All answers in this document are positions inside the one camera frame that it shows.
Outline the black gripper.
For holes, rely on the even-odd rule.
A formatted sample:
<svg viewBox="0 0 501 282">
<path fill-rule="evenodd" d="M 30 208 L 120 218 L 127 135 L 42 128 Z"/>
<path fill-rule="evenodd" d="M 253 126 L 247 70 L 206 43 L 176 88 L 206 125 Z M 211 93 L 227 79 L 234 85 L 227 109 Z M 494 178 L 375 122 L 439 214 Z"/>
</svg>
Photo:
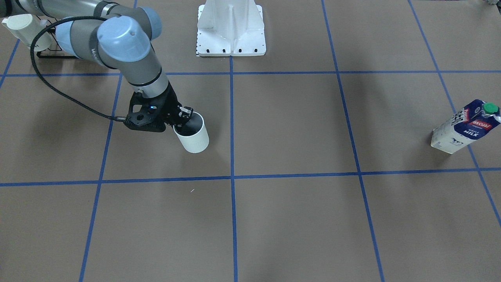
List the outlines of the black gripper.
<svg viewBox="0 0 501 282">
<path fill-rule="evenodd" d="M 155 98 L 144 98 L 134 92 L 124 125 L 131 130 L 146 132 L 164 132 L 172 127 L 175 133 L 185 134 L 183 120 L 190 120 L 193 108 L 183 107 L 171 84 L 161 95 Z"/>
</svg>

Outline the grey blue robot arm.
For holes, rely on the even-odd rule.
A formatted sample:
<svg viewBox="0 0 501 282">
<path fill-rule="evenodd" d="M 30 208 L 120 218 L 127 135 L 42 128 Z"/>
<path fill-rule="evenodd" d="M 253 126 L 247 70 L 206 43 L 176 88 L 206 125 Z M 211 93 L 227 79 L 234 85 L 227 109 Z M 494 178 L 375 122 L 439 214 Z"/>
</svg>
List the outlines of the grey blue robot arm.
<svg viewBox="0 0 501 282">
<path fill-rule="evenodd" d="M 55 18 L 34 39 L 53 29 L 63 51 L 119 70 L 133 87 L 127 116 L 108 116 L 78 101 L 81 107 L 131 130 L 164 132 L 170 126 L 177 134 L 188 132 L 193 109 L 179 103 L 151 45 L 162 31 L 154 9 L 107 0 L 1 1 L 2 18 L 20 14 Z"/>
</svg>

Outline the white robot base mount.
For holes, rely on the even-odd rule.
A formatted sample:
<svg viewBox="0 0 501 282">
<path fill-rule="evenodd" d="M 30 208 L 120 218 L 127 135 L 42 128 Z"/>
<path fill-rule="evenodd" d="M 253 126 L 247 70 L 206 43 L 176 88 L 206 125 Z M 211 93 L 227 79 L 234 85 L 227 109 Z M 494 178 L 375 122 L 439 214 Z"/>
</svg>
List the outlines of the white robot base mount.
<svg viewBox="0 0 501 282">
<path fill-rule="evenodd" d="M 197 56 L 266 54 L 263 8 L 254 0 L 207 0 L 197 12 Z"/>
</svg>

